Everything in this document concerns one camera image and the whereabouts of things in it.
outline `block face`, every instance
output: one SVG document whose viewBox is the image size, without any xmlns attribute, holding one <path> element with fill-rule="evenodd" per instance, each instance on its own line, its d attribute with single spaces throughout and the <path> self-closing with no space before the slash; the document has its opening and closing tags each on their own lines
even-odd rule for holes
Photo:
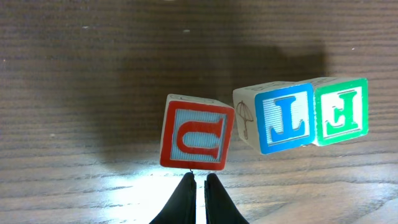
<svg viewBox="0 0 398 224">
<path fill-rule="evenodd" d="M 233 128 L 233 108 L 171 101 L 166 114 L 160 153 L 162 166 L 224 168 Z"/>
<path fill-rule="evenodd" d="M 255 97 L 255 105 L 263 154 L 313 141 L 315 123 L 311 84 L 260 93 Z"/>
<path fill-rule="evenodd" d="M 368 133 L 368 81 L 357 79 L 315 90 L 317 144 L 326 146 Z"/>
</svg>

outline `wooden block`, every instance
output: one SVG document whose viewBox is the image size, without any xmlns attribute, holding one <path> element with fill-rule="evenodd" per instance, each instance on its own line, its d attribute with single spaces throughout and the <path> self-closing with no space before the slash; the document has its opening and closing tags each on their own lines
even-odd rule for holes
<svg viewBox="0 0 398 224">
<path fill-rule="evenodd" d="M 160 143 L 160 164 L 224 169 L 234 109 L 220 101 L 169 94 Z"/>
<path fill-rule="evenodd" d="M 262 154 L 310 144 L 315 137 L 310 83 L 272 82 L 233 91 L 239 137 Z"/>
<path fill-rule="evenodd" d="M 323 77 L 305 80 L 315 95 L 315 140 L 326 146 L 368 133 L 368 80 Z"/>
</svg>

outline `letter block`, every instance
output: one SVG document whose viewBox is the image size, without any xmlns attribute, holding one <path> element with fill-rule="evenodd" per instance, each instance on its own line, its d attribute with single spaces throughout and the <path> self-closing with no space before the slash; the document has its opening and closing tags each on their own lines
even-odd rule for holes
<svg viewBox="0 0 398 224">
<path fill-rule="evenodd" d="M 224 169 L 234 109 L 220 101 L 169 94 L 160 143 L 160 164 Z"/>
<path fill-rule="evenodd" d="M 323 77 L 311 83 L 315 95 L 316 138 L 326 146 L 368 133 L 368 80 Z"/>
<path fill-rule="evenodd" d="M 233 100 L 239 137 L 262 154 L 313 142 L 310 83 L 272 82 L 238 88 Z"/>
</svg>

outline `wooden surface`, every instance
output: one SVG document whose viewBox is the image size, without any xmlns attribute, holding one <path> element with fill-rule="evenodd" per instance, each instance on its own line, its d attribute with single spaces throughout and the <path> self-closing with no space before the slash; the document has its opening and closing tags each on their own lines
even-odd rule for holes
<svg viewBox="0 0 398 224">
<path fill-rule="evenodd" d="M 217 172 L 251 223 L 398 223 L 398 2 L 0 1 L 0 223 L 147 223 L 167 94 L 231 104 L 276 80 L 367 77 L 366 137 Z M 205 222 L 203 181 L 197 223 Z"/>
</svg>

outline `green block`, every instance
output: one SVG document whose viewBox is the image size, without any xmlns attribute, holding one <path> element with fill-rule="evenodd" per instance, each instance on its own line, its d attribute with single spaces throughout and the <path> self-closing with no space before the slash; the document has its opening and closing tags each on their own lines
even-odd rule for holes
<svg viewBox="0 0 398 224">
<path fill-rule="evenodd" d="M 368 80 L 366 78 L 314 78 L 315 140 L 327 146 L 364 136 L 368 125 Z"/>
</svg>

